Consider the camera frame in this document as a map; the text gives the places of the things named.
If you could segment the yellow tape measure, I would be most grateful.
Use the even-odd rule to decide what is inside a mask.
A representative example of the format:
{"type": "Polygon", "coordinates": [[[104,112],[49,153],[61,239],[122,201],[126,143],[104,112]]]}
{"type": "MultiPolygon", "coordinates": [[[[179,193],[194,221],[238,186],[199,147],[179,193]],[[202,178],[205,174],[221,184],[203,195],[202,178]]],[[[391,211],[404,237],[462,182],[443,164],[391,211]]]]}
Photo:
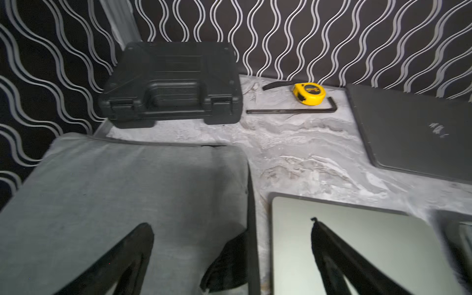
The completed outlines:
{"type": "Polygon", "coordinates": [[[300,103],[307,106],[320,105],[326,98],[325,89],[316,83],[297,83],[292,93],[300,103]]]}

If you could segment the black plastic tool case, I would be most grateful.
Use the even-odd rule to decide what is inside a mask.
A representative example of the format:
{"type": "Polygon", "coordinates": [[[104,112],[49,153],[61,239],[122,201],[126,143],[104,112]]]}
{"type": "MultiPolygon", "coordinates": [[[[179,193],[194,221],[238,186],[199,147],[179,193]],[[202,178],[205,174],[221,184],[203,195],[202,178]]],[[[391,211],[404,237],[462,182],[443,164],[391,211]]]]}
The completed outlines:
{"type": "Polygon", "coordinates": [[[120,129],[162,120],[236,124],[243,94],[235,50],[226,42],[128,43],[98,105],[120,129]]]}

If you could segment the black hex key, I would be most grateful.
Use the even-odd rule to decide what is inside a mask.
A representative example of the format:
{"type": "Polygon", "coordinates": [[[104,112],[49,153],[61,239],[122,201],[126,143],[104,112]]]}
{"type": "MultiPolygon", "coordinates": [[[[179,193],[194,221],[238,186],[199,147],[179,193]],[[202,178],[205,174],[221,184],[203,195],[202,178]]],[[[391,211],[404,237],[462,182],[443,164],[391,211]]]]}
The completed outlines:
{"type": "Polygon", "coordinates": [[[330,105],[327,109],[247,109],[246,114],[330,114],[338,110],[338,106],[332,97],[328,97],[330,105]]]}

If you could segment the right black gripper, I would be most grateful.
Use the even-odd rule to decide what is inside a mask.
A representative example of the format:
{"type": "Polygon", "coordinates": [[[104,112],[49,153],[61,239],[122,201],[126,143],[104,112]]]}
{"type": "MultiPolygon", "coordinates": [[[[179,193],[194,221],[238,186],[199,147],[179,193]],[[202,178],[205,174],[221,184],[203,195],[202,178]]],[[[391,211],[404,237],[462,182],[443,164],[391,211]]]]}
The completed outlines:
{"type": "Polygon", "coordinates": [[[431,223],[444,245],[449,264],[462,288],[472,287],[472,216],[434,210],[431,223]]]}

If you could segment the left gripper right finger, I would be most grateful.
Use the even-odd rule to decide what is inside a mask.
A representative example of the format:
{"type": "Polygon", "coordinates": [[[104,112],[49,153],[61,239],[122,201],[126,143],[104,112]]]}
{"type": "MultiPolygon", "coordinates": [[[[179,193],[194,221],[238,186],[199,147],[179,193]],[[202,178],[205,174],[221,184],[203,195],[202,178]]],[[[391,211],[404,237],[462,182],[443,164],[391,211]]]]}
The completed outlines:
{"type": "Polygon", "coordinates": [[[328,295],[408,295],[327,225],[312,218],[311,248],[328,295]]]}

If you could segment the grey laptop bag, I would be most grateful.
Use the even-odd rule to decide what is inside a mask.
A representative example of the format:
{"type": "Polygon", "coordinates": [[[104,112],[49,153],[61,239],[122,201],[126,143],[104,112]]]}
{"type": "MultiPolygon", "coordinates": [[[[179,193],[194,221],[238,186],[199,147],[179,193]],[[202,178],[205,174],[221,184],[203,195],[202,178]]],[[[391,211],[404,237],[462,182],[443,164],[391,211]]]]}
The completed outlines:
{"type": "Polygon", "coordinates": [[[1,293],[51,295],[136,227],[144,295],[258,295],[254,193],[235,146],[57,138],[1,210],[1,293]]]}

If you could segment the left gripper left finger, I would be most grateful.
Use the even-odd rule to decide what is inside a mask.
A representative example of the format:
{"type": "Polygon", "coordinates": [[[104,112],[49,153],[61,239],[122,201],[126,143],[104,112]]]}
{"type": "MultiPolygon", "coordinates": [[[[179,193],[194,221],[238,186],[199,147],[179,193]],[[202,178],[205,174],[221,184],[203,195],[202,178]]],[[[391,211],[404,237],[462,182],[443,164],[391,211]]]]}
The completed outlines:
{"type": "Polygon", "coordinates": [[[75,280],[57,291],[58,295],[115,295],[141,293],[154,244],[148,223],[141,223],[75,280]]]}

